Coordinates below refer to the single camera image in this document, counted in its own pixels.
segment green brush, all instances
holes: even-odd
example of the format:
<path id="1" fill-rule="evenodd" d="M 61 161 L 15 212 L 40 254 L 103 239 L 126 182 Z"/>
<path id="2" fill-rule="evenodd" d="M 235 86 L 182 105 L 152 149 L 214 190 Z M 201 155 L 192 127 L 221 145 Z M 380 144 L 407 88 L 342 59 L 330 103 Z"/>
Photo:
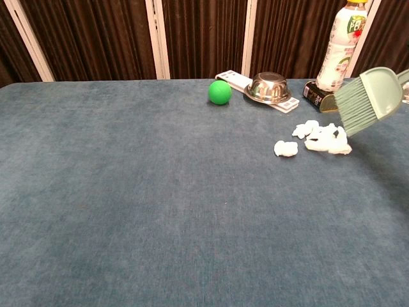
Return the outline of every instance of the green brush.
<path id="1" fill-rule="evenodd" d="M 347 135 L 395 113 L 402 103 L 402 84 L 407 81 L 409 69 L 396 75 L 389 68 L 375 67 L 337 91 L 335 100 Z"/>

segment black box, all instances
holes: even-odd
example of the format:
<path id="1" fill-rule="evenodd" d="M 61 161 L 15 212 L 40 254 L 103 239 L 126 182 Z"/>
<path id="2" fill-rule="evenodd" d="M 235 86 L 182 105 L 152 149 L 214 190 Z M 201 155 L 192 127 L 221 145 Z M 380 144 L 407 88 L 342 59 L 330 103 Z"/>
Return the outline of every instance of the black box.
<path id="1" fill-rule="evenodd" d="M 322 113 L 338 111 L 334 93 L 319 89 L 315 81 L 305 84 L 303 96 Z"/>

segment brush bristles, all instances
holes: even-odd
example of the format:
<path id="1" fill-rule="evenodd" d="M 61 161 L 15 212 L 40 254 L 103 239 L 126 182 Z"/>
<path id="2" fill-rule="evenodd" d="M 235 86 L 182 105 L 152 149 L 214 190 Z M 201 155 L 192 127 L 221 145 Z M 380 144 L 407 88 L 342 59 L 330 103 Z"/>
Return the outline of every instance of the brush bristles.
<path id="1" fill-rule="evenodd" d="M 335 100 L 348 136 L 378 121 L 360 78 L 356 78 L 337 91 Z"/>

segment brush handle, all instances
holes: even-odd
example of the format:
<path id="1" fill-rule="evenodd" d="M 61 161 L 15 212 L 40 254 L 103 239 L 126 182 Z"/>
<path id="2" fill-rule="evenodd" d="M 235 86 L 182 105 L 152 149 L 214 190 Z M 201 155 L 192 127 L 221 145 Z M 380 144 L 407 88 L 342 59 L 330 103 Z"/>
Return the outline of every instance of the brush handle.
<path id="1" fill-rule="evenodd" d="M 401 85 L 404 85 L 406 82 L 409 81 L 409 69 L 406 69 L 400 73 L 398 73 L 397 79 Z"/>

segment white tissue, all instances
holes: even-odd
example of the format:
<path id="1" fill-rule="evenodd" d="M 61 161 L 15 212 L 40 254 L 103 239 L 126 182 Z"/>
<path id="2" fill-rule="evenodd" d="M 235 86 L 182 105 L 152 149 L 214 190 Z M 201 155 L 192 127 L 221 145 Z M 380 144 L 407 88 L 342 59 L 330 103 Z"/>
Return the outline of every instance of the white tissue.
<path id="1" fill-rule="evenodd" d="M 276 156 L 291 157 L 298 153 L 298 144 L 296 142 L 284 142 L 282 140 L 274 145 L 274 153 Z"/>
<path id="2" fill-rule="evenodd" d="M 317 141 L 308 139 L 304 142 L 304 144 L 307 149 L 314 150 L 316 152 L 327 152 L 330 149 L 330 145 L 326 139 L 319 139 Z"/>
<path id="3" fill-rule="evenodd" d="M 345 130 L 341 126 L 335 127 L 333 123 L 322 127 L 320 131 L 313 131 L 304 144 L 309 150 L 330 154 L 348 155 L 352 151 L 351 146 L 348 145 Z"/>
<path id="4" fill-rule="evenodd" d="M 319 123 L 316 120 L 307 120 L 305 123 L 297 125 L 293 131 L 292 136 L 298 136 L 299 139 L 304 139 L 308 136 L 314 129 L 319 127 Z"/>
<path id="5" fill-rule="evenodd" d="M 328 150 L 328 153 L 336 155 L 336 154 L 343 154 L 343 155 L 348 155 L 352 151 L 352 147 L 348 144 L 339 146 L 339 147 L 333 147 Z"/>

